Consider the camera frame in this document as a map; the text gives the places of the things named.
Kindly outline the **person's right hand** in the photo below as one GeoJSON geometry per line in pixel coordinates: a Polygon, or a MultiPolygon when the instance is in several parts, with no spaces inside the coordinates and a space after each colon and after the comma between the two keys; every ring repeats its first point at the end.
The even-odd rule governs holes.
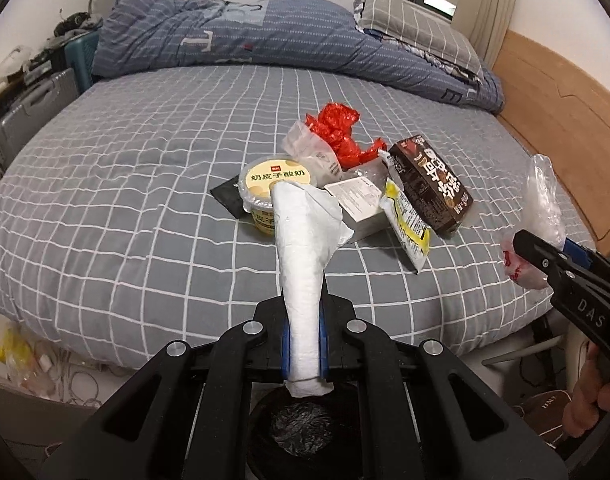
{"type": "Polygon", "coordinates": [[[598,369],[600,356],[599,347],[590,342],[570,403],[564,408],[562,427],[570,437],[579,438],[596,426],[600,411],[610,413],[610,382],[603,380],[598,369]]]}

